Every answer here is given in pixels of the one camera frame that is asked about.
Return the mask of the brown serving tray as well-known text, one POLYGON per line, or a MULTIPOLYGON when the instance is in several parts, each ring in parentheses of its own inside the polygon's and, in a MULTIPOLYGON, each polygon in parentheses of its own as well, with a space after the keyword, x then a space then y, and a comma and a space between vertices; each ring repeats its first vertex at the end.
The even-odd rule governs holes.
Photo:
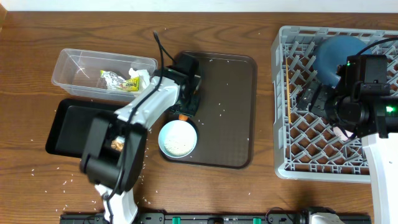
POLYGON ((243 169, 253 158, 257 64, 245 55, 193 52, 200 65, 200 105, 189 120, 198 133, 194 150, 169 162, 243 169))

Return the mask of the grey dishwasher rack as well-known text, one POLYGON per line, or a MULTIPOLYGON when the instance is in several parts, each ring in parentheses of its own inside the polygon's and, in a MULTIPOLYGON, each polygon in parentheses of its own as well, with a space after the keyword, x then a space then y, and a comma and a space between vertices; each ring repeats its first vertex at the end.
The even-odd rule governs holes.
POLYGON ((395 30, 283 26, 271 47, 275 119, 274 168, 281 179, 368 184, 369 167, 359 139, 342 141, 323 118, 297 109, 304 86, 316 80, 313 51, 337 35, 365 44, 397 36, 395 30), (289 62, 291 123, 287 117, 285 57, 289 62))

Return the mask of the pink cup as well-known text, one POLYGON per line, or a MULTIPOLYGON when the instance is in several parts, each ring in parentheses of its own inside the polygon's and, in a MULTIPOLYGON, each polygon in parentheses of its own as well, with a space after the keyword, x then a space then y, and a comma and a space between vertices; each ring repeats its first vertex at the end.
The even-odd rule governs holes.
POLYGON ((341 129, 337 126, 333 127, 333 132, 336 136, 338 136, 342 141, 356 139, 355 133, 351 133, 346 131, 344 128, 341 129))

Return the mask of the light blue rice bowl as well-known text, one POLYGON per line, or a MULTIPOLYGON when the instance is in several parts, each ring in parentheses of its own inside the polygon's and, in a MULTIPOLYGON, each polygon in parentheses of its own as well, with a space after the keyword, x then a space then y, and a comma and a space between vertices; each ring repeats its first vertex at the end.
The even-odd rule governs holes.
POLYGON ((189 155, 196 147, 198 134, 186 121, 173 120, 160 130, 158 143, 160 150, 168 157, 182 158, 189 155))

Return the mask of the black tray bin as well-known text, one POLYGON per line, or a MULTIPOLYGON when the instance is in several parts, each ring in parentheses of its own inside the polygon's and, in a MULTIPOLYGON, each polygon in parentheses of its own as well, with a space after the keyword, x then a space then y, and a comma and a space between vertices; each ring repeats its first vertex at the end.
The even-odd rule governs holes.
POLYGON ((113 113, 119 105, 64 99, 55 113, 45 150, 49 154, 80 158, 93 118, 100 112, 113 113))

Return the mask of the black rail at table edge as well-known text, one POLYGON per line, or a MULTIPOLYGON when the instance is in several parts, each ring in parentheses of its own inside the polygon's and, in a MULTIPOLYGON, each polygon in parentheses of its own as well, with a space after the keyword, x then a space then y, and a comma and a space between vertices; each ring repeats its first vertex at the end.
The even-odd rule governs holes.
POLYGON ((370 224, 369 215, 341 214, 325 207, 308 207, 299 212, 288 212, 274 207, 265 213, 201 214, 140 211, 138 208, 119 210, 112 208, 104 213, 65 213, 60 223, 136 223, 136 224, 289 224, 289 223, 347 223, 370 224))

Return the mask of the brown mushroom food scrap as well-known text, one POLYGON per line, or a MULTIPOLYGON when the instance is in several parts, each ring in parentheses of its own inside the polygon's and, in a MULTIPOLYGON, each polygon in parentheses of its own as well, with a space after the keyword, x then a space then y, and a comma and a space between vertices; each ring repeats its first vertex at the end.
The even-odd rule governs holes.
POLYGON ((122 152, 124 148, 125 139, 121 136, 116 137, 114 140, 111 141, 111 148, 122 152))

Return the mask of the dark blue bowl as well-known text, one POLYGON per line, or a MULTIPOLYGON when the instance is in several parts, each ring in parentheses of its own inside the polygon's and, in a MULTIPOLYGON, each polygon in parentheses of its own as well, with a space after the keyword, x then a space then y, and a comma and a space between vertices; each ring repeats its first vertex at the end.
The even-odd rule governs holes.
POLYGON ((336 74, 338 66, 345 64, 348 56, 357 54, 365 47, 363 41, 346 35, 337 35, 321 42, 313 52, 315 61, 312 67, 317 71, 318 80, 335 88, 340 81, 340 76, 336 74))

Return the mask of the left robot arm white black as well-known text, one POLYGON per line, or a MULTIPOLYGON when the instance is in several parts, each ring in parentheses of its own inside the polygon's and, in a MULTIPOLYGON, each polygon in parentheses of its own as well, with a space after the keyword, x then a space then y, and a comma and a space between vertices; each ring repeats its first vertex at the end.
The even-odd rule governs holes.
POLYGON ((80 170, 104 201, 108 223, 133 223, 138 213, 133 186, 144 162, 147 132, 164 111, 192 117, 201 76, 174 67, 155 71, 150 85, 113 114, 100 112, 90 125, 80 170))

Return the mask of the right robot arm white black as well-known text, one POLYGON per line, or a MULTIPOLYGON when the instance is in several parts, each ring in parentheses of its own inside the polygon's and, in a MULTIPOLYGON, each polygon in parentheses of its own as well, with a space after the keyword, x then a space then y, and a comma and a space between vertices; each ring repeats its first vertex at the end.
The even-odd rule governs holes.
POLYGON ((375 223, 397 223, 397 97, 390 94, 384 55, 352 55, 340 82, 310 82, 297 103, 343 134, 360 138, 368 161, 375 223))

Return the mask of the orange carrot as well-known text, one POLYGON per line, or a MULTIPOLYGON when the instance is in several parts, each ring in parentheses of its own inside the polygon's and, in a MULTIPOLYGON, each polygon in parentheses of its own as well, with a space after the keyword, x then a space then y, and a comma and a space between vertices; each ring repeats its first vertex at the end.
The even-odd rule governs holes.
POLYGON ((181 120, 181 121, 186 121, 188 119, 188 116, 185 116, 184 114, 180 114, 178 116, 178 119, 181 120))

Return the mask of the wooden chopstick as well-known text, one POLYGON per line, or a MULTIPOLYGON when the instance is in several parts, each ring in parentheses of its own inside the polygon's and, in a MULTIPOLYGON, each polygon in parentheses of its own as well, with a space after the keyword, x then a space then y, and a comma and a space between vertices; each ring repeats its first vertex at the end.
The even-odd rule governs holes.
POLYGON ((285 82, 286 82, 286 97, 287 97, 287 117, 288 123, 291 123, 291 108, 290 108, 290 83, 289 83, 289 62, 288 56, 285 57, 285 82))

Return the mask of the yellow green snack wrapper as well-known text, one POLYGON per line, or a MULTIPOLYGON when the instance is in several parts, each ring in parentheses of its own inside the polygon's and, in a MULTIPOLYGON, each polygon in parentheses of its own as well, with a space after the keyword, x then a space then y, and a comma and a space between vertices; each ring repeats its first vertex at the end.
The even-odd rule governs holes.
POLYGON ((124 79, 115 72, 100 71, 99 84, 107 90, 135 92, 139 91, 139 77, 124 79))

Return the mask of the white tissue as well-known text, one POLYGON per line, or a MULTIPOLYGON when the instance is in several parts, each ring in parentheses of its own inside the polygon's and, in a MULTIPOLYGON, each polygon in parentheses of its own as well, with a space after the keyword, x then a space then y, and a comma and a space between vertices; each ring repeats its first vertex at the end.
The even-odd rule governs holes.
POLYGON ((145 90, 150 84, 150 75, 146 69, 134 70, 133 68, 130 68, 129 75, 131 78, 139 79, 139 86, 137 90, 139 93, 145 90))

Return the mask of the clear plastic bin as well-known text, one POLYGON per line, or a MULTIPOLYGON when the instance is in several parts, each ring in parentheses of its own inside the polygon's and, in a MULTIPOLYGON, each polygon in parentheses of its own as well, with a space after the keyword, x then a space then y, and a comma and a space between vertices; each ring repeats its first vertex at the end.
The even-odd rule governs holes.
POLYGON ((132 101, 137 92, 111 90, 101 78, 101 71, 114 72, 126 79, 129 70, 157 69, 154 58, 80 49, 63 49, 56 62, 52 83, 71 95, 113 101, 132 101))

